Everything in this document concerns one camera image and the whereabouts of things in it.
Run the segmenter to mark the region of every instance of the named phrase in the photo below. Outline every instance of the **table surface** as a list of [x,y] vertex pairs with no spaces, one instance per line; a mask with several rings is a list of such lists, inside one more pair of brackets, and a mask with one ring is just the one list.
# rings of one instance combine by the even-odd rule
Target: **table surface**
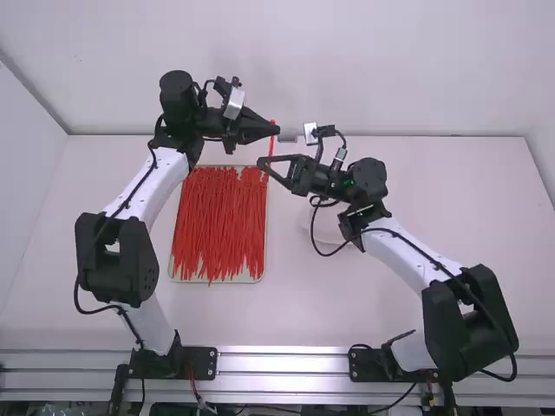
[[[97,212],[147,157],[145,136],[75,136],[69,140],[29,247],[0,316],[0,348],[129,349],[132,340],[110,312],[74,308],[74,223]],[[386,206],[422,242],[444,256],[495,271],[521,350],[555,351],[552,319],[555,216],[522,138],[349,137],[347,163],[386,163]],[[326,142],[323,161],[336,150]],[[230,157],[206,143],[201,164],[256,163],[268,142]],[[312,153],[304,143],[276,143],[276,154]],[[286,166],[280,166],[281,172]],[[156,290],[184,343],[214,345],[379,345],[421,328],[421,302],[379,261],[348,249],[321,258],[298,217],[305,198],[271,182],[267,265],[256,284],[173,283],[167,262],[180,189],[168,199],[151,237],[160,262]],[[99,306],[86,292],[86,308]]]

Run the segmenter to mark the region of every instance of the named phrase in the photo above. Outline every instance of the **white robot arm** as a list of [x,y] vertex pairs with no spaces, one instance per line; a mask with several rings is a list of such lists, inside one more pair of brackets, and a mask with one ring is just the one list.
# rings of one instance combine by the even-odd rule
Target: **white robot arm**
[[[315,250],[328,257],[353,243],[385,263],[422,299],[424,332],[411,331],[378,349],[362,344],[367,351],[349,351],[351,379],[411,380],[416,373],[427,371],[458,381],[476,371],[489,374],[483,368],[508,355],[513,363],[509,379],[516,377],[513,352],[519,341],[494,273],[482,264],[465,268],[405,231],[382,201],[388,195],[384,163],[364,158],[342,170],[347,142],[335,126],[307,123],[304,135],[307,146],[318,145],[314,159],[303,154],[279,155],[258,158],[257,165],[291,193],[315,194],[310,198],[315,207],[310,226]],[[320,159],[323,138],[330,136],[341,137],[343,146],[327,166]],[[284,161],[290,163],[285,177],[271,169],[272,163]],[[338,215],[345,243],[331,253],[322,253],[314,241],[314,218],[319,208],[339,201],[349,204]],[[473,311],[463,314],[460,302],[472,305]]]

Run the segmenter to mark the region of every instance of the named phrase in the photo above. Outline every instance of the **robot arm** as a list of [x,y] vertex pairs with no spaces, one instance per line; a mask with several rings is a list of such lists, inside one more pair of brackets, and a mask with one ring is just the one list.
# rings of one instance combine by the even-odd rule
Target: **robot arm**
[[[314,159],[303,154],[263,157],[258,158],[258,167],[291,193],[304,197],[314,193],[320,198],[312,223],[319,208],[334,204],[323,204],[326,199],[348,203],[349,208],[338,215],[345,244],[351,242],[381,260],[422,299],[424,332],[411,331],[377,351],[371,348],[367,363],[372,361],[374,369],[363,377],[360,371],[351,371],[351,379],[414,380],[408,374],[434,370],[444,380],[458,381],[507,355],[514,377],[513,352],[519,341],[494,273],[482,264],[465,268],[411,236],[382,201],[388,195],[383,162],[364,158],[342,170],[347,154],[344,141],[331,165],[321,164],[323,138],[343,136],[334,126],[308,123],[304,127],[307,146],[318,145]],[[285,177],[270,168],[271,163],[284,161],[290,163]],[[310,234],[317,248],[312,229]],[[334,254],[317,251],[325,257]],[[460,303],[472,305],[473,311],[463,314]],[[351,360],[350,366],[352,370],[357,363]]]
[[[173,356],[180,339],[170,326],[154,290],[160,266],[149,231],[172,191],[196,166],[205,137],[220,138],[225,151],[237,144],[279,133],[279,127],[244,106],[245,93],[238,78],[218,77],[213,88],[222,97],[220,108],[206,105],[203,89],[184,71],[172,71],[160,79],[159,117],[154,137],[148,142],[150,157],[132,181],[101,213],[83,213],[75,223],[79,275],[75,284],[75,306],[79,287],[108,303],[137,339],[138,347],[165,357],[168,376],[179,370]],[[114,250],[114,243],[119,249]]]

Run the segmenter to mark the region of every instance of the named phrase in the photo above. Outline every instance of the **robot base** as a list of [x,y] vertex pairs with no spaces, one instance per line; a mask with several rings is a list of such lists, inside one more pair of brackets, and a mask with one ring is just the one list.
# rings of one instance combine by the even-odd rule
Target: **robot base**
[[173,345],[167,355],[139,350],[131,353],[128,365],[130,379],[214,380],[218,364],[215,347],[183,347],[175,331]]
[[402,371],[387,346],[370,348],[357,344],[349,349],[349,377],[355,383],[435,383],[437,370]]

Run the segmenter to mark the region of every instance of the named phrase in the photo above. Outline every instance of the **cable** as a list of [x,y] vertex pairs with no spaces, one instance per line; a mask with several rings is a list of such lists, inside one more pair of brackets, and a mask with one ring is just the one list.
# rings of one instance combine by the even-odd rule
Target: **cable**
[[143,406],[145,405],[145,398],[146,398],[146,392],[145,392],[145,379],[140,379],[140,386],[141,386],[141,390],[142,390],[142,399],[140,400],[140,407],[139,407],[139,411],[137,412],[137,416],[140,414],[140,411],[142,410]]
[[371,414],[384,412],[386,410],[389,410],[392,407],[397,406],[399,403],[401,403],[403,400],[405,400],[407,398],[407,396],[410,394],[410,392],[412,392],[414,390],[415,387],[416,387],[416,383],[413,383],[412,386],[409,387],[408,390],[405,393],[403,393],[402,396],[399,399],[397,399],[396,401],[394,401],[390,405],[387,405],[387,406],[384,406],[384,407],[379,407],[379,408],[373,410],[372,412],[365,413],[364,416],[370,416]]
[[[314,204],[314,199],[316,199],[316,198],[320,198],[320,202],[323,201],[322,197],[320,197],[319,195],[312,195],[312,196],[309,198],[309,204],[310,204],[310,206],[312,206],[312,207],[317,207],[317,206],[318,206],[317,204]],[[339,204],[340,202],[341,202],[341,200],[336,199],[336,200],[334,200],[334,201],[332,201],[332,202],[330,202],[330,203],[328,203],[328,204],[320,204],[320,205],[319,205],[319,208],[328,208],[328,207],[330,207],[330,206],[337,205],[337,204]]]
[[320,200],[318,201],[318,203],[316,204],[314,211],[312,212],[312,218],[310,219],[310,241],[312,242],[312,247],[314,247],[314,250],[316,251],[316,253],[318,253],[320,256],[322,257],[331,257],[333,255],[335,255],[338,251],[342,250],[348,243],[356,240],[357,238],[359,238],[362,234],[364,234],[365,232],[370,232],[370,231],[383,231],[383,232],[387,232],[389,233],[392,237],[396,237],[402,240],[403,243],[409,245],[412,249],[414,249],[415,251],[417,251],[419,254],[421,254],[424,258],[426,258],[431,264],[434,265],[435,268],[437,268],[438,270],[441,270],[443,273],[445,273],[449,278],[451,278],[452,281],[454,281],[466,294],[467,296],[470,298],[470,300],[480,309],[480,311],[486,316],[486,319],[490,322],[490,324],[493,326],[493,328],[497,331],[497,333],[500,335],[501,339],[503,340],[503,342],[506,344],[507,348],[508,348],[508,356],[509,356],[509,360],[511,361],[511,366],[512,366],[512,372],[511,375],[509,377],[504,377],[502,375],[498,375],[496,373],[492,373],[491,371],[488,370],[479,370],[481,373],[488,375],[490,377],[493,377],[496,380],[500,380],[500,381],[504,381],[505,383],[509,383],[511,381],[513,381],[514,379],[517,378],[517,374],[518,374],[518,365],[517,365],[517,361],[516,358],[514,356],[514,352],[513,352],[513,345],[511,344],[511,342],[509,341],[509,336],[507,335],[506,331],[501,327],[501,325],[497,322],[497,320],[492,316],[492,314],[490,313],[490,311],[486,308],[486,305],[484,305],[484,303],[482,303],[482,301],[472,292],[472,290],[470,290],[463,282],[461,282],[459,280],[459,278],[457,276],[455,276],[453,273],[451,273],[449,270],[447,270],[447,268],[441,263],[438,262],[437,260],[435,260],[433,257],[431,257],[426,251],[424,251],[423,249],[421,249],[420,247],[418,247],[416,244],[414,244],[412,241],[410,241],[409,239],[407,239],[406,237],[404,237],[402,234],[398,233],[397,231],[393,231],[390,230],[388,228],[366,228],[364,230],[362,230],[361,232],[359,232],[358,234],[354,235],[353,237],[351,237],[350,239],[346,240],[344,243],[342,243],[339,247],[337,247],[335,250],[329,252],[329,253],[322,253],[316,245],[316,241],[314,239],[314,220],[316,218],[316,213],[318,211],[318,208],[320,207],[325,207],[325,206],[329,206],[329,205],[321,205],[322,202],[322,198],[319,197]]
[[247,406],[247,408],[268,409],[268,410],[275,410],[275,411],[284,412],[284,413],[301,414],[300,410],[286,409],[284,407],[277,407],[277,406],[253,405],[253,406]]
[[239,416],[246,409],[246,405],[243,405],[233,416]]
[[345,139],[345,136],[343,136],[343,134],[336,129],[336,135],[339,136],[341,138],[341,140],[343,140],[343,149],[347,148],[347,140]]

